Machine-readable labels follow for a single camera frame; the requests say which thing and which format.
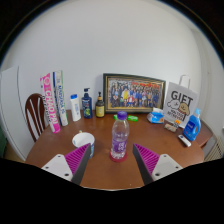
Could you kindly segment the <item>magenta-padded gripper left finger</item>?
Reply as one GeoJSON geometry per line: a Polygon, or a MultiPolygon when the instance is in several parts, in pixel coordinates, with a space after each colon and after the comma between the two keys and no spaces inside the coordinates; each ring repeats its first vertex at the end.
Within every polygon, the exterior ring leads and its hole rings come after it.
{"type": "Polygon", "coordinates": [[[91,145],[85,144],[66,155],[57,154],[42,169],[79,185],[82,181],[91,145]]]}

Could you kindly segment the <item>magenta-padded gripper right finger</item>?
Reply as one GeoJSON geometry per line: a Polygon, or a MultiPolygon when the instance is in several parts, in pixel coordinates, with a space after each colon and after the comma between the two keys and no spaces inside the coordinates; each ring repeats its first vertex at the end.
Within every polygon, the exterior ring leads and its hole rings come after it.
{"type": "Polygon", "coordinates": [[[159,155],[139,144],[133,145],[133,154],[145,185],[182,169],[168,154],[159,155]]]}

